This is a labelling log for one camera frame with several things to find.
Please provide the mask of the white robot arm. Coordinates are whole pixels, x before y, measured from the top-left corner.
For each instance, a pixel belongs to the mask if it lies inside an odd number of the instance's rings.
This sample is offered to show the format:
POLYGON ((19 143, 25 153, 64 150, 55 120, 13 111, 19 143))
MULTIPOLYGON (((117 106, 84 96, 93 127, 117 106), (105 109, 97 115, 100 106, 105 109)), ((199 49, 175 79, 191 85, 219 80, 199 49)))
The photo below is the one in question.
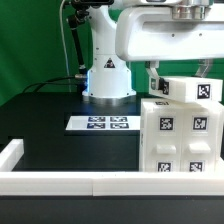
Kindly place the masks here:
POLYGON ((197 60, 203 78, 224 58, 224 2, 215 0, 100 0, 87 10, 93 64, 83 96, 119 102, 136 95, 128 62, 146 64, 153 95, 178 99, 159 76, 161 61, 197 60))

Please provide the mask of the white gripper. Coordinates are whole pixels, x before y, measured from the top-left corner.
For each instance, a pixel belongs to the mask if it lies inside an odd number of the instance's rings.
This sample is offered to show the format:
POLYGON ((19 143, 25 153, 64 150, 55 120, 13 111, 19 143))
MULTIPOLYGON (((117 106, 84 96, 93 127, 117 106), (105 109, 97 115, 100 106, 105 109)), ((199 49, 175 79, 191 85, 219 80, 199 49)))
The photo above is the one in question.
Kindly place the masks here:
POLYGON ((213 58, 224 58, 224 5, 206 10, 203 20, 175 20, 170 7, 132 7, 119 16, 115 52, 124 61, 147 61, 151 88, 159 88, 163 60, 201 59, 195 74, 205 78, 213 58))

